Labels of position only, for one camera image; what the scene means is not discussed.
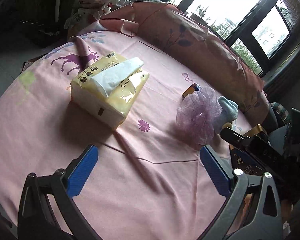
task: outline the light blue cloth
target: light blue cloth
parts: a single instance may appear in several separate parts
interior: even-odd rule
[[[218,102],[222,107],[222,112],[214,119],[213,128],[217,134],[220,134],[222,126],[227,122],[232,123],[233,120],[236,120],[239,112],[238,105],[223,96],[219,97]]]

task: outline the purple deer print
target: purple deer print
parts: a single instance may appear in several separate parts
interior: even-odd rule
[[[50,65],[52,65],[54,61],[56,61],[58,59],[62,59],[62,58],[66,59],[66,60],[63,62],[62,66],[61,66],[61,71],[63,71],[63,67],[67,62],[73,62],[73,63],[77,64],[78,65],[77,67],[74,67],[73,69],[71,69],[67,72],[67,75],[69,75],[69,73],[75,69],[85,68],[87,63],[90,60],[93,59],[93,61],[96,62],[99,59],[99,56],[97,56],[97,53],[91,51],[89,46],[88,46],[88,49],[90,51],[90,54],[88,54],[87,56],[79,56],[79,55],[70,53],[69,55],[67,55],[65,57],[59,57],[59,58],[52,60]]]

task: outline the floor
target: floor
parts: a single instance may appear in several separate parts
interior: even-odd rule
[[[0,34],[0,97],[20,74],[22,63],[50,52],[65,41],[44,49],[27,39],[18,28]]]

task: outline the pink tablecloth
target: pink tablecloth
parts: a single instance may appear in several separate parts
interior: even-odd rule
[[[17,224],[26,175],[50,175],[95,144],[98,163],[74,200],[103,239],[196,239],[225,200],[198,151],[183,142],[175,127],[181,94],[193,82],[207,86],[204,77],[139,37],[102,31],[74,40],[35,62],[0,98],[1,205]],[[91,64],[112,50],[140,57],[150,73],[116,131],[71,103],[69,87],[79,72],[71,70],[79,57],[69,55],[85,51],[93,55]],[[250,129],[242,113],[235,129]],[[218,136],[212,145],[228,157],[227,143]]]

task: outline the yellow tissue package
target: yellow tissue package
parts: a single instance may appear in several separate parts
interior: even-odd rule
[[[97,90],[94,83],[90,82],[90,78],[125,60],[126,58],[123,56],[111,52],[79,73],[71,81],[71,101],[112,129],[116,129],[127,118],[133,102],[149,78],[149,73],[141,68],[138,69],[123,80],[108,98]]]

